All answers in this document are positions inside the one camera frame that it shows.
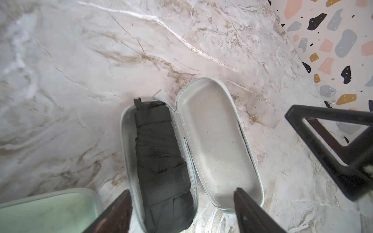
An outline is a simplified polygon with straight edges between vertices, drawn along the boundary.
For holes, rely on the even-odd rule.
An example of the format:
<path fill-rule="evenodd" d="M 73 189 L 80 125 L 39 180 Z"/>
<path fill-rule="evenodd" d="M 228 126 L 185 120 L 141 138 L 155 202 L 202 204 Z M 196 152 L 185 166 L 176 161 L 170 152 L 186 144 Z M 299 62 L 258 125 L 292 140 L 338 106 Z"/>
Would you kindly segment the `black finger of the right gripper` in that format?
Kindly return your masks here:
<path fill-rule="evenodd" d="M 285 115 L 345 197 L 351 201 L 373 189 L 373 114 L 371 112 L 293 105 Z M 341 145 L 320 120 L 365 125 L 348 145 Z"/>

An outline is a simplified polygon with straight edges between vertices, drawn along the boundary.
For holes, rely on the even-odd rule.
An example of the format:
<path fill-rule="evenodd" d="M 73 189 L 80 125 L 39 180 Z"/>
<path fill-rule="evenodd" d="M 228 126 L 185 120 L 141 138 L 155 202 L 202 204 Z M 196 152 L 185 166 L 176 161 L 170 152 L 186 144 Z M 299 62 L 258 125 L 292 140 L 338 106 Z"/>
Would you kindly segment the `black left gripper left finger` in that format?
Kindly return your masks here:
<path fill-rule="evenodd" d="M 132 198 L 127 189 L 87 227 L 84 233 L 128 233 L 132 211 Z"/>

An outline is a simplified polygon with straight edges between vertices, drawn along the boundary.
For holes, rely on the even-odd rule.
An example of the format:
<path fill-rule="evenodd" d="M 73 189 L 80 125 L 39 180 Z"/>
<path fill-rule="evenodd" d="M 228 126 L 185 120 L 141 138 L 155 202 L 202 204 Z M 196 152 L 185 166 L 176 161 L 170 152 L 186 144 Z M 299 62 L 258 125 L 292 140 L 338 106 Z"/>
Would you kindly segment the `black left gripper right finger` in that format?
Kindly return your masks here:
<path fill-rule="evenodd" d="M 242 188 L 234 192 L 234 205 L 241 233 L 285 233 Z"/>

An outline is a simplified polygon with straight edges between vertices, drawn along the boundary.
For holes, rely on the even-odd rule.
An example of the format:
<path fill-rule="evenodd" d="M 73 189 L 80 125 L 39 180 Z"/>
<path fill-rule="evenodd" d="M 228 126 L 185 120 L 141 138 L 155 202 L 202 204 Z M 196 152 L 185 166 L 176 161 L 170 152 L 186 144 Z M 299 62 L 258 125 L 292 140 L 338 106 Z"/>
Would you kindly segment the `black umbrella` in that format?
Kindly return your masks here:
<path fill-rule="evenodd" d="M 169 108 L 134 99 L 137 174 L 148 233 L 179 233 L 193 222 L 194 199 Z"/>

